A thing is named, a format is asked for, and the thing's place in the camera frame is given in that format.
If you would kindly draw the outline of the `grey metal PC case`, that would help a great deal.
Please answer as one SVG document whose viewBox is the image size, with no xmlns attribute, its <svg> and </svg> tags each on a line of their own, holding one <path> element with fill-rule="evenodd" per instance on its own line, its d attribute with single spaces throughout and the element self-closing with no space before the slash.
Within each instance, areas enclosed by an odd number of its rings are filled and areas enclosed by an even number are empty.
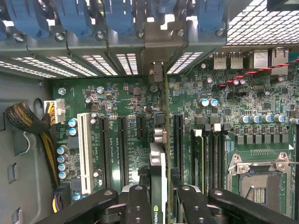
<svg viewBox="0 0 299 224">
<path fill-rule="evenodd" d="M 299 0 L 225 0 L 221 27 L 198 30 L 196 0 L 186 0 L 184 12 L 158 12 L 159 0 L 131 0 L 134 32 L 122 36 L 107 25 L 104 0 L 85 0 L 93 33 L 77 38 L 61 24 L 57 0 L 38 0 L 46 14 L 50 35 L 36 40 L 14 27 L 0 0 L 0 224 L 36 224 L 56 214 L 52 193 L 62 183 L 58 169 L 57 125 L 50 125 L 44 101 L 55 100 L 53 82 L 65 79 L 145 77 L 142 70 L 144 25 L 161 29 L 179 21 L 183 44 L 167 70 L 167 77 L 183 75 L 225 53 L 241 52 L 243 71 L 253 75 L 268 68 L 253 67 L 256 49 L 285 48 L 299 53 Z M 174 214 L 171 169 L 168 177 L 168 222 Z"/>
</svg>

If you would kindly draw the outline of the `silver ethernet port block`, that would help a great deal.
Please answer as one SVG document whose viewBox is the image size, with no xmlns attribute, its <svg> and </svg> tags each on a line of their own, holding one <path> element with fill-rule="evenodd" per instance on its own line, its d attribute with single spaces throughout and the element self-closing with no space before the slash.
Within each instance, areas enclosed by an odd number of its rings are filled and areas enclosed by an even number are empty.
<svg viewBox="0 0 299 224">
<path fill-rule="evenodd" d="M 271 55 L 271 65 L 287 63 L 289 59 L 289 50 L 285 48 L 275 48 L 272 50 Z M 271 75 L 287 75 L 288 66 L 283 66 L 280 68 L 273 68 L 271 70 Z"/>
</svg>

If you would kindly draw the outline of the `metal socket cover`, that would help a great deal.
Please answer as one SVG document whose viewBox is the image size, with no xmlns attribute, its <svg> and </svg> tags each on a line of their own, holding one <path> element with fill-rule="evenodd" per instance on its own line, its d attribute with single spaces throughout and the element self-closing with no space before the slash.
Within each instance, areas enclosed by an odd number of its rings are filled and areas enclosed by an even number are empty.
<svg viewBox="0 0 299 224">
<path fill-rule="evenodd" d="M 283 161 L 239 162 L 235 166 L 238 174 L 245 174 L 253 171 L 278 171 L 285 173 L 287 171 L 288 163 Z"/>
</svg>

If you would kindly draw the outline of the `short black expansion slot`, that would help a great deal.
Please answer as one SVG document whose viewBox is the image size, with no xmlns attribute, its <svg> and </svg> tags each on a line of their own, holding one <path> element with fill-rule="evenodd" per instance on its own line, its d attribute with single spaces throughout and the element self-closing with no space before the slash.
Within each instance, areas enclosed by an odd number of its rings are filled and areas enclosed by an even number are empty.
<svg viewBox="0 0 299 224">
<path fill-rule="evenodd" d="M 144 114 L 137 115 L 136 125 L 137 125 L 137 138 L 145 139 L 147 133 L 146 133 L 146 118 Z"/>
</svg>

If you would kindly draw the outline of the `white PCI expansion slot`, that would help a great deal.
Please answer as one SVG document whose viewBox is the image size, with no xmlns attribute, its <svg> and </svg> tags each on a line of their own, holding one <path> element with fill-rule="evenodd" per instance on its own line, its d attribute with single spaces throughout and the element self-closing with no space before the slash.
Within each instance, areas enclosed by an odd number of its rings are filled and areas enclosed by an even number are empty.
<svg viewBox="0 0 299 224">
<path fill-rule="evenodd" d="M 80 179 L 82 194 L 91 194 L 93 182 L 93 149 L 89 113 L 77 114 Z"/>
</svg>

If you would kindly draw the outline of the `silver USB port block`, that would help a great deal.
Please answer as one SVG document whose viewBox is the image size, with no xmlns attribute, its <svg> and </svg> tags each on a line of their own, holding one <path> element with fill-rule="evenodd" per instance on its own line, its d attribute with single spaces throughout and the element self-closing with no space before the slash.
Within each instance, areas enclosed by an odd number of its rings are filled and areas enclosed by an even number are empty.
<svg viewBox="0 0 299 224">
<path fill-rule="evenodd" d="M 230 53 L 230 68 L 232 70 L 242 70 L 243 69 L 243 56 L 241 52 L 231 52 Z"/>
<path fill-rule="evenodd" d="M 225 53 L 215 52 L 213 54 L 214 59 L 214 70 L 226 70 L 227 69 L 227 59 Z"/>
</svg>

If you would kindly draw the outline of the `green motherboard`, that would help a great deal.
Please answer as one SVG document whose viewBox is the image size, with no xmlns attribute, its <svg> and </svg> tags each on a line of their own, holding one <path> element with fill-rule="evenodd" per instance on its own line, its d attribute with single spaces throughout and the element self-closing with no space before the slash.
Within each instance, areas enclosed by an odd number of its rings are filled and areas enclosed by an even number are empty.
<svg viewBox="0 0 299 224">
<path fill-rule="evenodd" d="M 183 116 L 183 184 L 206 187 L 205 125 L 231 125 L 225 139 L 227 169 L 233 153 L 246 159 L 270 159 L 287 152 L 299 162 L 299 53 L 289 53 L 287 75 L 271 75 L 271 70 L 246 75 L 243 70 L 214 70 L 212 59 L 193 70 L 168 78 L 170 112 L 170 156 L 167 170 L 174 166 L 173 115 Z M 57 125 L 59 172 L 62 183 L 71 186 L 71 203 L 82 194 L 78 147 L 77 114 L 89 113 L 93 149 L 92 193 L 103 189 L 99 118 L 108 117 L 112 187 L 122 191 L 117 117 L 126 116 L 128 125 L 129 184 L 139 183 L 138 170 L 150 168 L 150 143 L 154 137 L 154 111 L 159 109 L 159 93 L 145 77 L 65 79 L 53 82 L 55 100 L 63 100 L 66 123 Z M 137 115 L 146 118 L 146 138 L 137 138 Z M 299 165 L 294 171 L 294 218 L 299 221 Z"/>
</svg>

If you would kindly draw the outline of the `grey rear port block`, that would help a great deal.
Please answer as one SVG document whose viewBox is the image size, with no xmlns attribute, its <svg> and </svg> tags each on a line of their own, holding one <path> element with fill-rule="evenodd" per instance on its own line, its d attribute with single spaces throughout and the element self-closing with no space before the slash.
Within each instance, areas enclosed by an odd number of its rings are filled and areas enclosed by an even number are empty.
<svg viewBox="0 0 299 224">
<path fill-rule="evenodd" d="M 271 49 L 256 49 L 253 52 L 253 67 L 255 69 L 268 68 L 270 66 Z"/>
</svg>

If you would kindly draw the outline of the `white power connector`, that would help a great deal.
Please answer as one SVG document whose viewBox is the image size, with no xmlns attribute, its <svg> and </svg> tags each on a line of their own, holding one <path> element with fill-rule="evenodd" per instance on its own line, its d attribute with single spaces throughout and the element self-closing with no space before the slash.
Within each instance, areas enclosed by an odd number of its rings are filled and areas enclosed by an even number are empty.
<svg viewBox="0 0 299 224">
<path fill-rule="evenodd" d="M 66 121 L 65 102 L 63 100 L 44 101 L 44 112 L 50 115 L 50 125 L 64 124 Z"/>
</svg>

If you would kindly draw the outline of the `long black expansion slot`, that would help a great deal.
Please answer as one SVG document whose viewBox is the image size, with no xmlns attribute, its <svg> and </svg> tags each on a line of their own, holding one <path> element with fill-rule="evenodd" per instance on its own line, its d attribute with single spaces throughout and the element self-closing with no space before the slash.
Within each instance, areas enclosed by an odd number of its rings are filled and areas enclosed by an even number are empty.
<svg viewBox="0 0 299 224">
<path fill-rule="evenodd" d="M 109 137 L 109 121 L 108 117 L 99 118 L 100 130 L 100 149 L 102 157 L 102 182 L 104 188 L 112 187 L 112 169 L 111 169 L 111 153 L 110 153 L 110 137 Z"/>
<path fill-rule="evenodd" d="M 184 179 L 184 127 L 183 116 L 173 115 L 174 166 L 179 169 L 180 179 Z"/>
<path fill-rule="evenodd" d="M 126 116 L 117 117 L 121 188 L 129 184 L 128 125 Z"/>
</svg>

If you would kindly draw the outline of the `CPU socket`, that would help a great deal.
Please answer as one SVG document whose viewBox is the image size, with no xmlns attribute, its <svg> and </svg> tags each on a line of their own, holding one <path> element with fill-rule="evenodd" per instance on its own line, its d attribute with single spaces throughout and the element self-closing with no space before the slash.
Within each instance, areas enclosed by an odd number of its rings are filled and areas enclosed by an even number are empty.
<svg viewBox="0 0 299 224">
<path fill-rule="evenodd" d="M 287 152 L 279 152 L 270 159 L 246 159 L 240 153 L 233 153 L 227 169 L 226 189 L 259 205 L 294 218 L 294 171 L 288 165 L 285 173 L 253 171 L 238 174 L 236 164 L 239 162 L 290 162 Z"/>
</svg>

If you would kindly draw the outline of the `black RAM slot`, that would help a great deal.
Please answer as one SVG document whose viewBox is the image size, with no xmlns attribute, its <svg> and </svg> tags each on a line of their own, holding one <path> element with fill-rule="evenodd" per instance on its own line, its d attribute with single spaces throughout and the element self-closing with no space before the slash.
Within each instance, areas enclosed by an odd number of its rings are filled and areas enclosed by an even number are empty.
<svg viewBox="0 0 299 224">
<path fill-rule="evenodd" d="M 225 139 L 230 131 L 231 125 L 229 123 L 224 123 L 221 128 L 221 183 L 220 187 L 225 187 L 225 176 L 226 176 L 226 162 L 225 162 Z"/>
<path fill-rule="evenodd" d="M 206 135 L 206 187 L 207 191 L 213 186 L 213 147 L 212 128 L 210 124 L 205 125 Z"/>
<path fill-rule="evenodd" d="M 221 124 L 213 126 L 213 151 L 214 151 L 214 188 L 221 186 Z"/>
</svg>

